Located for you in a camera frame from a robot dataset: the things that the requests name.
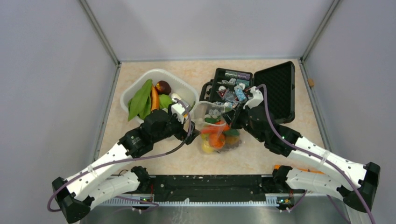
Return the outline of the dark green cucumber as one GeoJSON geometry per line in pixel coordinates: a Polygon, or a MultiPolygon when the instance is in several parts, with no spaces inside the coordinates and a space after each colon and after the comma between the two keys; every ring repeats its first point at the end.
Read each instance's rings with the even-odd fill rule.
{"type": "Polygon", "coordinates": [[[240,132],[238,130],[236,130],[236,129],[228,129],[226,131],[223,131],[222,133],[225,136],[233,136],[233,137],[240,135],[240,132]]]}

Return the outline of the yellow lemon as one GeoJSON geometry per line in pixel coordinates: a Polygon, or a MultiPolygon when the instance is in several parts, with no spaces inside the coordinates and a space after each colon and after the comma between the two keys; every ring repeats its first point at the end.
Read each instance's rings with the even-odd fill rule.
{"type": "Polygon", "coordinates": [[[201,143],[201,150],[206,154],[211,154],[215,151],[210,145],[207,145],[204,142],[201,143]]]}

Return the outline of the clear zip top bag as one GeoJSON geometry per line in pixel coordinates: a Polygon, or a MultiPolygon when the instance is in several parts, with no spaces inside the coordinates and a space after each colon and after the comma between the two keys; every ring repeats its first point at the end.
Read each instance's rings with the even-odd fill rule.
{"type": "Polygon", "coordinates": [[[206,154],[220,154],[240,146],[240,132],[232,129],[223,115],[232,111],[230,103],[200,101],[195,106],[192,120],[200,131],[200,148],[206,154]]]}

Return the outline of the small orange fruit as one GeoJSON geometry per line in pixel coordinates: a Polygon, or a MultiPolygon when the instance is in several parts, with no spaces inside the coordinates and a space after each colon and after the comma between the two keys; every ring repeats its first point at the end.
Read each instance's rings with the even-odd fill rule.
{"type": "Polygon", "coordinates": [[[225,143],[226,143],[226,138],[224,134],[210,134],[209,135],[209,145],[210,147],[216,149],[216,150],[220,150],[224,147],[225,143]]]}

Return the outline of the white plastic basket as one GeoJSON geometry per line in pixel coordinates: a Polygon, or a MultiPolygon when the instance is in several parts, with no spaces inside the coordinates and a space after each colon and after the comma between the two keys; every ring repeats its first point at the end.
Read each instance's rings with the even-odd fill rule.
{"type": "MultiPolygon", "coordinates": [[[[169,95],[171,97],[172,94],[177,94],[179,99],[182,100],[189,110],[192,110],[195,103],[199,101],[198,92],[189,84],[187,84],[182,79],[176,77],[172,73],[163,70],[163,69],[152,69],[144,73],[137,81],[135,81],[131,86],[129,86],[121,95],[120,104],[121,107],[128,114],[128,101],[135,95],[135,93],[142,87],[142,85],[146,82],[146,80],[152,79],[153,86],[156,85],[160,80],[166,81],[172,88],[172,92],[169,95]]],[[[140,124],[143,122],[143,119],[136,116],[132,120],[137,120],[140,124]]]]}

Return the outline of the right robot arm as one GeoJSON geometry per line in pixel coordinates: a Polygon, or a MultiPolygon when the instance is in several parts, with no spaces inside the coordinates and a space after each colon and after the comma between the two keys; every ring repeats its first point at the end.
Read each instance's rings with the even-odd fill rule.
{"type": "Polygon", "coordinates": [[[299,175],[294,168],[282,168],[274,179],[277,191],[316,190],[342,200],[357,211],[372,210],[379,184],[379,165],[354,162],[325,150],[298,131],[276,123],[272,114],[262,106],[231,110],[223,118],[231,128],[243,129],[264,143],[270,152],[301,161],[325,174],[322,177],[299,175]]]}

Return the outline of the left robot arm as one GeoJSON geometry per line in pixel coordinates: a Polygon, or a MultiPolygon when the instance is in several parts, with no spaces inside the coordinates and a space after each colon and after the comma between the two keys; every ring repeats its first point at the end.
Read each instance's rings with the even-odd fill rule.
{"type": "Polygon", "coordinates": [[[56,178],[52,182],[54,193],[50,200],[56,201],[67,223],[80,221],[94,207],[112,197],[135,190],[144,193],[149,189],[149,179],[135,171],[108,180],[115,171],[133,161],[148,159],[145,154],[164,139],[174,136],[181,141],[166,153],[168,155],[183,145],[191,144],[199,135],[200,131],[195,128],[190,115],[154,110],[105,155],[72,176],[56,178]]]}

